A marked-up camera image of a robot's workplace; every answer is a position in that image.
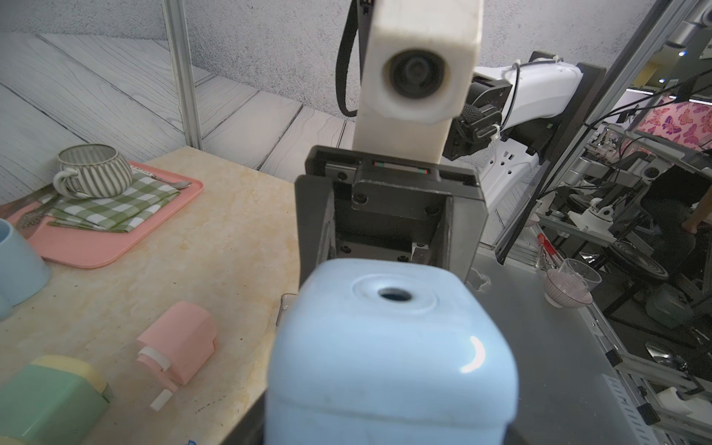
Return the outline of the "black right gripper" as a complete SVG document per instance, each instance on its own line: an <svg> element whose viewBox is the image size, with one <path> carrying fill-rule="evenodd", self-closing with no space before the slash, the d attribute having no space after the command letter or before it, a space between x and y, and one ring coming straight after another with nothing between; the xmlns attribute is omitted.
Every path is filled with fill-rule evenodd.
<svg viewBox="0 0 712 445"><path fill-rule="evenodd" d="M471 169L327 146L311 149L295 200L301 287L321 263L358 248L408 263L415 244L424 264L465 282L489 215Z"/></svg>

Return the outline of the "blue pencil sharpener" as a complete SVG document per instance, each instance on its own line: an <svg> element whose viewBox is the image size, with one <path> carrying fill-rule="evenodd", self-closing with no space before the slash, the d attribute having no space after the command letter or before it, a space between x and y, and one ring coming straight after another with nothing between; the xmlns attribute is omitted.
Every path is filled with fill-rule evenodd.
<svg viewBox="0 0 712 445"><path fill-rule="evenodd" d="M264 440L500 444L518 383L504 335L454 274L326 261L277 330Z"/></svg>

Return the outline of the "pink pencil sharpener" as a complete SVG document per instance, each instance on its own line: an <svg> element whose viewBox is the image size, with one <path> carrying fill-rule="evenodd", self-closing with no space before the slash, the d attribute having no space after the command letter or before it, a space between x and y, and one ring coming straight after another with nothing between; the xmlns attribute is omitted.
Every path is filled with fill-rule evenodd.
<svg viewBox="0 0 712 445"><path fill-rule="evenodd" d="M162 385L150 404L159 411L198 374L217 349L217 327L206 309L187 301L170 307L136 340L137 363Z"/></svg>

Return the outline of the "green yellow pencil sharpener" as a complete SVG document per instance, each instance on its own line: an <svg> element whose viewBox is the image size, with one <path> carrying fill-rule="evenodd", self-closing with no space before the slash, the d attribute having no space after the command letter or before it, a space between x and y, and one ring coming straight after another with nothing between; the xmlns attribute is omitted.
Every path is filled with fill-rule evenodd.
<svg viewBox="0 0 712 445"><path fill-rule="evenodd" d="M90 363L41 356L1 386L1 442L80 444L111 399L109 382Z"/></svg>

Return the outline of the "grey transparent tray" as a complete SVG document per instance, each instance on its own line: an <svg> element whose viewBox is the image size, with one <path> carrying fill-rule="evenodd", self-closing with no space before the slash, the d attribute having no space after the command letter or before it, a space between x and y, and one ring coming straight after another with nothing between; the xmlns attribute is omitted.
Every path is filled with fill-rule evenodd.
<svg viewBox="0 0 712 445"><path fill-rule="evenodd" d="M297 298L298 295L295 293L285 293L281 296L279 310L276 318L277 326L280 326L280 324L282 324L285 317L289 313L290 308L292 307L293 303L296 301Z"/></svg>

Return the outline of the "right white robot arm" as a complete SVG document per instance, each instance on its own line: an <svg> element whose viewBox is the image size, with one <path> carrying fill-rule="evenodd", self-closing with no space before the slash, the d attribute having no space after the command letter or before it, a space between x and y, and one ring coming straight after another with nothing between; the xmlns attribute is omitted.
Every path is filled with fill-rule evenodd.
<svg viewBox="0 0 712 445"><path fill-rule="evenodd" d="M498 135L525 145L524 164L551 161L583 123L606 72L541 52L527 63L474 73L467 99L446 122L448 161L487 148ZM296 181L300 275L356 255L418 263L466 277L500 185L493 171L386 155L374 146L315 146Z"/></svg>

